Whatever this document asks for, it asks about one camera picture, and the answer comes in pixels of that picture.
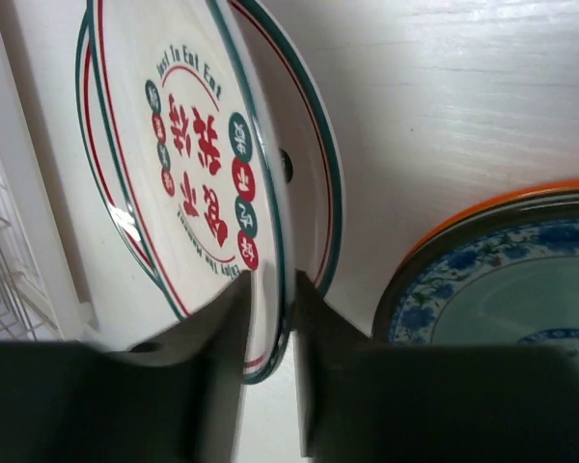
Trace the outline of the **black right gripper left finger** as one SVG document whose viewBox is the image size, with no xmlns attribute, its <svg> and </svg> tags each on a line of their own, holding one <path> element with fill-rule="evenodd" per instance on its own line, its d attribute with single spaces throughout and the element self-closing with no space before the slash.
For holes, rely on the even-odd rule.
<svg viewBox="0 0 579 463">
<path fill-rule="evenodd" d="M 251 276 L 126 352 L 0 341 L 0 462 L 229 462 Z"/>
</svg>

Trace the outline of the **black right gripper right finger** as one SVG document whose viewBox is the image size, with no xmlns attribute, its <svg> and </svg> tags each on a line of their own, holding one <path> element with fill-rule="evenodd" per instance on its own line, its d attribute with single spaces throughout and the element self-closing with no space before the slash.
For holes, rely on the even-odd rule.
<svg viewBox="0 0 579 463">
<path fill-rule="evenodd" d="M 551 346 L 395 346 L 296 277 L 302 453 L 314 462 L 579 462 L 579 367 Z"/>
</svg>

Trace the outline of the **orange plate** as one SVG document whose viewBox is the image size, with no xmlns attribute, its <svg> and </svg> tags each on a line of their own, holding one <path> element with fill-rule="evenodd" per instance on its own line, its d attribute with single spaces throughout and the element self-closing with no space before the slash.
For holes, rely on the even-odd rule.
<svg viewBox="0 0 579 463">
<path fill-rule="evenodd" d="M 468 218 L 476 216 L 482 212 L 489 211 L 501 205 L 509 205 L 521 200 L 539 198 L 555 193 L 570 191 L 575 192 L 577 190 L 579 190 L 579 178 L 570 178 L 509 191 L 507 193 L 484 200 L 480 203 L 473 204 L 472 206 L 467 207 L 461 210 L 459 213 L 449 217 L 447 220 L 443 221 L 437 227 L 424 235 L 404 256 L 400 262 L 399 269 L 403 268 L 410 260 L 410 258 L 434 237 L 438 236 L 442 232 L 445 232 L 452 226 L 458 225 Z"/>
</svg>

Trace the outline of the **blue patterned plate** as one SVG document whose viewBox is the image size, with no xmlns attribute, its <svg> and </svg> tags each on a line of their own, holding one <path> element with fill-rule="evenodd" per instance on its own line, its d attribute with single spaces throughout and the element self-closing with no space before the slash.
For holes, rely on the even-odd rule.
<svg viewBox="0 0 579 463">
<path fill-rule="evenodd" d="M 378 304 L 394 344 L 544 343 L 579 365 L 579 192 L 462 220 L 414 252 Z"/>
</svg>

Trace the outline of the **white plate red lettering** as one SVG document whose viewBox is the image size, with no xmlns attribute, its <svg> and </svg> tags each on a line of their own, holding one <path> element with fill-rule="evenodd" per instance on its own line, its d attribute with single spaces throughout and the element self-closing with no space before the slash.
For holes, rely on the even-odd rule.
<svg viewBox="0 0 579 463">
<path fill-rule="evenodd" d="M 345 224 L 341 154 L 317 83 L 290 35 L 260 1 L 231 1 L 262 82 L 284 166 L 295 265 L 320 294 L 333 283 Z"/>
</svg>

